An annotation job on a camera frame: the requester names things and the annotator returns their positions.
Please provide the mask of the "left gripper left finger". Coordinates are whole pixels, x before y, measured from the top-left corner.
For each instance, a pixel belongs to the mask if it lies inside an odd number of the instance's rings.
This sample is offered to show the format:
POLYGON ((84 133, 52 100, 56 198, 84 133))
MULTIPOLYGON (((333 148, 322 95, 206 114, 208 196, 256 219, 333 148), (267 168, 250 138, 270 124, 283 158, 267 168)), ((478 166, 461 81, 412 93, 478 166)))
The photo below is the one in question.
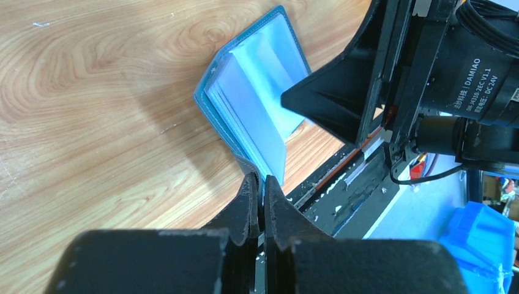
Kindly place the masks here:
POLYGON ((90 230, 66 248, 47 293, 250 293, 260 226, 258 179, 199 229, 90 230))

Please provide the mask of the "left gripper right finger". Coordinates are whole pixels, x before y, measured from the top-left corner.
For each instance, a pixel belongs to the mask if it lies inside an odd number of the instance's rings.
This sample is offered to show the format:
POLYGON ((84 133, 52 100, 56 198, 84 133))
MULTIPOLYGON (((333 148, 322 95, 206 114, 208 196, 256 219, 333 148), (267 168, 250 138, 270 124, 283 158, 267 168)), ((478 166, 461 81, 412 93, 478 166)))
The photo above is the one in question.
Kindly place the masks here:
POLYGON ((457 263, 436 241, 335 239, 264 188, 267 293, 466 293, 457 263))

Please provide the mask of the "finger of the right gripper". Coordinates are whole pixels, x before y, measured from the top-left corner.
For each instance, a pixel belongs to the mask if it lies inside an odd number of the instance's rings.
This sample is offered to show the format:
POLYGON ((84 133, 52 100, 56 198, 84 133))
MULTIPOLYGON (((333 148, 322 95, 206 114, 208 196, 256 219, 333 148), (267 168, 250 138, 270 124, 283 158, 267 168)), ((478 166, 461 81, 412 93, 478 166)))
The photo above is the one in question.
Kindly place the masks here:
POLYGON ((367 137, 368 88, 373 83, 386 1, 372 1, 345 49, 333 60, 290 87, 281 105, 319 125, 344 143, 361 145, 367 137))

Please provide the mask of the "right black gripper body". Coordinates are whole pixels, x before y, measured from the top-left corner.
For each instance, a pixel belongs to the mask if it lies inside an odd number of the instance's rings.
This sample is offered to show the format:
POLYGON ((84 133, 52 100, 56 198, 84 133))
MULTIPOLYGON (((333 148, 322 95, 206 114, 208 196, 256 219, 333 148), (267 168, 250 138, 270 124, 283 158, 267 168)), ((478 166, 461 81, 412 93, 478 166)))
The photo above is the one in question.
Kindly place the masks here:
POLYGON ((518 12, 494 1, 373 1, 373 81, 398 157, 518 167, 518 12))

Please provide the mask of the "blue card holder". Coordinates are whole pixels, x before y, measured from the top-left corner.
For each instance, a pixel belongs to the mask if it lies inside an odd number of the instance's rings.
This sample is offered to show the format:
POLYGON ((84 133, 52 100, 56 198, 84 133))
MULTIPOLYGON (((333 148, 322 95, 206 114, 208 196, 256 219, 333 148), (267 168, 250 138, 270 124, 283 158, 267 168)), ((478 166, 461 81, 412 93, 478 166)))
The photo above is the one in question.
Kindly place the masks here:
POLYGON ((193 98, 245 172, 285 179, 289 136, 304 118, 281 95, 311 70, 283 6, 276 6, 215 55, 193 98))

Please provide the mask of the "blue plastic crate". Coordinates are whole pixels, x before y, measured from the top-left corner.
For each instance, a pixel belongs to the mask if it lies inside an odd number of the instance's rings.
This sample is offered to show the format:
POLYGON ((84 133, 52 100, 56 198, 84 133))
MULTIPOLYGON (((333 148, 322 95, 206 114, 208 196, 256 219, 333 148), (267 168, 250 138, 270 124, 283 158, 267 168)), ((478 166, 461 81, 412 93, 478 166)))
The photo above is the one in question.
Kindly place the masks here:
POLYGON ((457 261, 469 293, 507 293, 513 278, 515 224, 483 203, 455 208, 439 238, 457 261))

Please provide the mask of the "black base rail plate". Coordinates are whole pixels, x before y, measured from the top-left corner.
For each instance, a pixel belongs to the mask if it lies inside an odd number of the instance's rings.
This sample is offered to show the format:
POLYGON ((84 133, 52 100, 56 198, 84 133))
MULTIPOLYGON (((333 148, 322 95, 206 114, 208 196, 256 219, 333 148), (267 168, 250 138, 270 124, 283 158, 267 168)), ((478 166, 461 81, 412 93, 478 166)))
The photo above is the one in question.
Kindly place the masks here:
POLYGON ((374 130, 360 148, 343 146, 286 199, 334 238, 369 238, 405 190, 390 179, 384 133, 374 130))

